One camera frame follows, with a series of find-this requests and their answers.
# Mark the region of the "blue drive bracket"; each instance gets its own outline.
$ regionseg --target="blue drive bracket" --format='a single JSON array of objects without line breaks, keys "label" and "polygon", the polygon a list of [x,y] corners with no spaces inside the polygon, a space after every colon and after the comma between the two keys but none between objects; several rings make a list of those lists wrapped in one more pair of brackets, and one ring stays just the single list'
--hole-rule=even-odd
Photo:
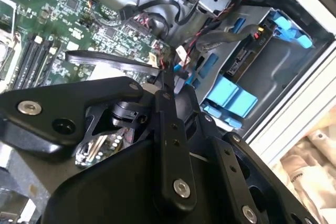
[{"label": "blue drive bracket", "polygon": [[274,12],[272,16],[274,23],[278,25],[274,37],[282,39],[288,42],[296,42],[303,48],[310,48],[313,46],[311,39],[301,31],[299,27],[296,27],[287,18],[283,17],[279,12]]},{"label": "blue drive bracket", "polygon": [[207,96],[207,100],[217,104],[217,107],[215,108],[209,103],[204,102],[202,106],[203,110],[235,128],[240,128],[242,124],[230,116],[227,116],[225,111],[245,118],[258,102],[258,99],[254,95],[248,93],[223,76],[217,77],[214,87]]}]

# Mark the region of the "blue plastic tab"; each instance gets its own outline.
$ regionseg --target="blue plastic tab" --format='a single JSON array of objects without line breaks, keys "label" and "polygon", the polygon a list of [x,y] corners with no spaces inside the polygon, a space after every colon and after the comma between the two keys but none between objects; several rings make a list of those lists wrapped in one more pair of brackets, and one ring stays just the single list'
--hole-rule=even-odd
[{"label": "blue plastic tab", "polygon": [[258,99],[254,95],[240,88],[224,108],[245,118],[257,102]]},{"label": "blue plastic tab", "polygon": [[214,107],[212,107],[210,105],[205,106],[203,110],[208,112],[210,115],[212,115],[216,118],[220,118],[222,116],[221,111],[215,109]]},{"label": "blue plastic tab", "polygon": [[245,18],[238,18],[235,24],[233,25],[231,32],[236,34],[241,29],[245,21],[246,21]]},{"label": "blue plastic tab", "polygon": [[218,56],[216,54],[211,54],[198,72],[200,77],[205,78],[217,60]]},{"label": "blue plastic tab", "polygon": [[231,100],[231,98],[239,91],[239,87],[223,76],[218,76],[214,87],[207,98],[222,108]]},{"label": "blue plastic tab", "polygon": [[201,82],[196,78],[194,81],[193,81],[193,84],[195,89],[197,89],[200,85],[201,85]]},{"label": "blue plastic tab", "polygon": [[303,47],[303,48],[310,48],[313,45],[313,42],[308,38],[307,35],[302,35],[296,39],[296,41]]},{"label": "blue plastic tab", "polygon": [[299,27],[292,25],[292,23],[280,13],[275,12],[273,14],[272,20],[277,24],[276,32],[274,37],[282,39],[284,41],[293,42],[295,41],[303,48],[310,48],[313,46],[311,39],[300,31]]},{"label": "blue plastic tab", "polygon": [[228,111],[245,118],[256,105],[258,99],[246,92],[241,87],[230,82],[223,76],[218,76],[212,91],[207,96],[208,100],[216,103],[215,108],[208,102],[203,103],[203,110],[219,118],[234,128],[240,128],[242,123],[228,116]]},{"label": "blue plastic tab", "polygon": [[242,127],[242,123],[238,122],[237,120],[233,118],[227,117],[224,122],[226,122],[228,125],[232,126],[233,128],[239,129]]},{"label": "blue plastic tab", "polygon": [[283,30],[288,30],[291,27],[291,23],[278,12],[274,14],[272,20]]},{"label": "blue plastic tab", "polygon": [[179,72],[181,69],[182,69],[182,66],[181,66],[180,64],[177,64],[177,65],[174,67],[174,72]]}]

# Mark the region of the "black bracket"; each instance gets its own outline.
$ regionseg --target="black bracket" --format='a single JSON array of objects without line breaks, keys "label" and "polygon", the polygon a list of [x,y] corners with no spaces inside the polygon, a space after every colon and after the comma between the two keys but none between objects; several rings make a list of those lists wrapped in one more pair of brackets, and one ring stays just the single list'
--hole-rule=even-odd
[{"label": "black bracket", "polygon": [[191,212],[197,203],[195,181],[184,122],[177,118],[173,96],[155,93],[152,120],[156,204],[164,211]]},{"label": "black bracket", "polygon": [[[96,124],[104,108],[119,101],[138,102],[142,94],[142,87],[128,77],[6,92],[0,95],[0,104],[5,104],[0,108],[1,139],[40,157],[63,159],[84,139],[90,108],[100,107],[91,109],[91,124]],[[41,112],[22,113],[18,105],[23,101],[37,103]]]}]

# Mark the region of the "green circuit board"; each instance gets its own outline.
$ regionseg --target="green circuit board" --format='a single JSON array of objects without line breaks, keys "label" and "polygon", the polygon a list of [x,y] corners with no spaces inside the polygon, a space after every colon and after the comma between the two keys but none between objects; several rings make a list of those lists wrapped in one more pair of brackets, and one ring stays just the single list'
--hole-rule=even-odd
[{"label": "green circuit board", "polygon": [[[157,62],[171,53],[170,46],[152,35],[149,28],[139,22],[139,17],[115,28],[97,22],[98,17],[100,20],[107,20],[109,25],[120,23],[117,12],[98,0],[9,0],[16,5],[15,17],[13,8],[6,1],[0,2],[0,30],[7,29],[9,33],[14,19],[14,31],[19,34],[21,42],[17,66],[8,85],[12,88],[15,78],[21,74],[22,62],[25,59],[28,61],[25,58],[28,57],[27,52],[33,51],[29,48],[32,43],[39,48],[46,41],[45,47],[48,50],[40,63],[43,67],[37,68],[41,71],[39,80],[35,82],[37,86],[82,81],[90,77],[95,66],[66,62],[67,50],[101,51],[150,64],[153,64],[150,53],[155,55]],[[6,75],[13,64],[12,58],[15,57],[9,55],[13,54],[10,48],[6,54],[9,60],[2,62],[4,66],[1,76]],[[145,82],[148,77],[146,74],[130,71],[125,72],[125,75],[139,83]],[[16,85],[22,87],[23,82],[16,80]]]}]

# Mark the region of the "gray cable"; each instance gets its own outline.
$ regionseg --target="gray cable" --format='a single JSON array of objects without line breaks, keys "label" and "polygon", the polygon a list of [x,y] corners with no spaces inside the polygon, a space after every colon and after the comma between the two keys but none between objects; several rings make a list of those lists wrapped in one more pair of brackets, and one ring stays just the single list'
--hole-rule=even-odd
[{"label": "gray cable", "polygon": [[222,43],[242,41],[249,35],[254,35],[258,31],[258,28],[258,25],[248,25],[237,34],[215,30],[200,36],[196,42],[196,48],[198,51],[204,52],[214,49]]}]

